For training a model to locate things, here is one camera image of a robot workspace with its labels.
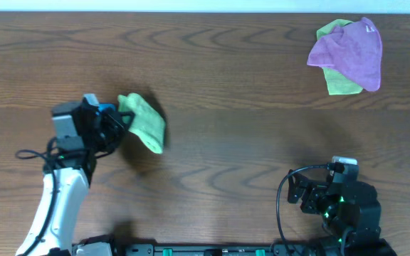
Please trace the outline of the light green cloth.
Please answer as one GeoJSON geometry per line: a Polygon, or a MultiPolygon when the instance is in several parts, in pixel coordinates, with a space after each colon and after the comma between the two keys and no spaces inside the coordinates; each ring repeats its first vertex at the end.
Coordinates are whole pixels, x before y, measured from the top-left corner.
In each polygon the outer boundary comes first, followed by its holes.
{"type": "Polygon", "coordinates": [[[138,136],[151,152],[162,154],[166,128],[163,117],[137,93],[119,95],[117,101],[119,112],[135,114],[128,131],[138,136]]]}

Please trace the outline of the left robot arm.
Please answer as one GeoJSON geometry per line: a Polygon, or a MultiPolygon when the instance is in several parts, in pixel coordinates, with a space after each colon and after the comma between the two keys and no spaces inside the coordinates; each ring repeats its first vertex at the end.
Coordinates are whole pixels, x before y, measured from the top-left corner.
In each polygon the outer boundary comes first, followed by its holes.
{"type": "Polygon", "coordinates": [[[132,111],[113,105],[55,107],[56,136],[39,153],[21,149],[19,159],[43,160],[43,192],[33,223],[17,255],[72,255],[80,206],[90,190],[98,159],[112,154],[132,124],[132,111]]]}

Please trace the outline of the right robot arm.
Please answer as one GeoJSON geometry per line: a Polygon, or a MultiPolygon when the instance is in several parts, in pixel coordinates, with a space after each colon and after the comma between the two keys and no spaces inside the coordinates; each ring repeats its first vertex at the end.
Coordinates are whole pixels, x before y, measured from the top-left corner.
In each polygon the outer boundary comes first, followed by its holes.
{"type": "Polygon", "coordinates": [[[382,207],[377,190],[357,180],[359,167],[339,163],[318,167],[330,172],[325,181],[301,174],[313,166],[288,172],[288,202],[301,200],[301,211],[320,215],[323,228],[330,233],[306,245],[301,254],[396,256],[389,243],[380,238],[382,207]]]}

